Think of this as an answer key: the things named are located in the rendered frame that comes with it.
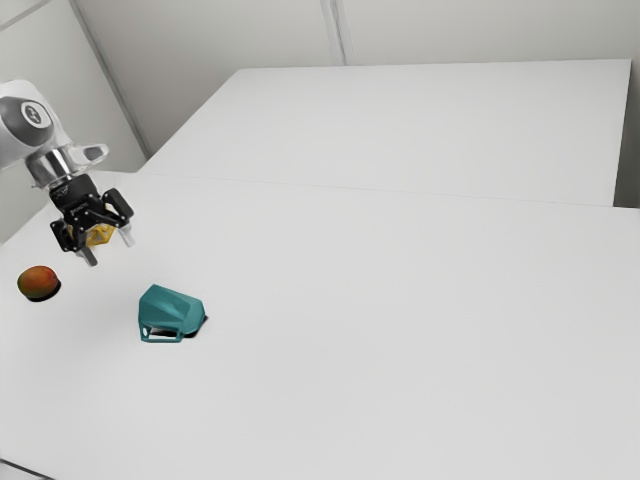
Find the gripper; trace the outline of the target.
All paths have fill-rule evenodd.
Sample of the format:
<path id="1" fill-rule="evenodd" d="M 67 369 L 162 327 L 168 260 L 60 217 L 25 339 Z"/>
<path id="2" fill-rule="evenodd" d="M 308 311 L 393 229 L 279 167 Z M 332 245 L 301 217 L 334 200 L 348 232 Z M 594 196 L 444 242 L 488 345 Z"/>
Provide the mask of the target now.
<path id="1" fill-rule="evenodd" d="M 82 174 L 51 189 L 49 197 L 64 218 L 50 223 L 60 248 L 81 257 L 89 267 L 97 266 L 98 260 L 87 244 L 87 231 L 81 226 L 102 223 L 105 212 L 125 245 L 135 245 L 131 225 L 134 211 L 116 188 L 107 190 L 100 197 L 90 176 Z"/>

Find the teal faceted mug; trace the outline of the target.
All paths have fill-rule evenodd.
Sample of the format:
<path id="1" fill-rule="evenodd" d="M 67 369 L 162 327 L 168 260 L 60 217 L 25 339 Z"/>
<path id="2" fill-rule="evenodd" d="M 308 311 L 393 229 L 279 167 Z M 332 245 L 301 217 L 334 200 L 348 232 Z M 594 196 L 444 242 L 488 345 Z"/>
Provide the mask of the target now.
<path id="1" fill-rule="evenodd" d="M 157 284 L 139 299 L 139 333 L 146 343 L 180 343 L 193 338 L 207 319 L 201 300 Z"/>

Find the yellow faceted object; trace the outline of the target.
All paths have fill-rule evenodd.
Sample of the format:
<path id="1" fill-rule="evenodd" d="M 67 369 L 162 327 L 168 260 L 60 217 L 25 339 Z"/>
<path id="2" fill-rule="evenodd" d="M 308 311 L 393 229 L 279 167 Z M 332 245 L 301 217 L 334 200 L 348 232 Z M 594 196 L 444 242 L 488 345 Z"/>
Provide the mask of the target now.
<path id="1" fill-rule="evenodd" d="M 116 228 L 109 224 L 99 224 L 94 226 L 87 232 L 86 246 L 94 247 L 97 245 L 107 244 L 115 230 Z"/>

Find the red orange mango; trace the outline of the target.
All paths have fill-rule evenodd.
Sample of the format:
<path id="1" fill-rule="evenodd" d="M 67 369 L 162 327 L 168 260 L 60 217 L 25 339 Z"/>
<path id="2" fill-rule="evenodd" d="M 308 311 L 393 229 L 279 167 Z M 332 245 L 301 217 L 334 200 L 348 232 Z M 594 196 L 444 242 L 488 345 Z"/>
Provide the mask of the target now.
<path id="1" fill-rule="evenodd" d="M 20 293 L 29 301 L 47 300 L 61 288 L 61 281 L 53 269 L 48 266 L 33 266 L 23 271 L 17 279 Z"/>

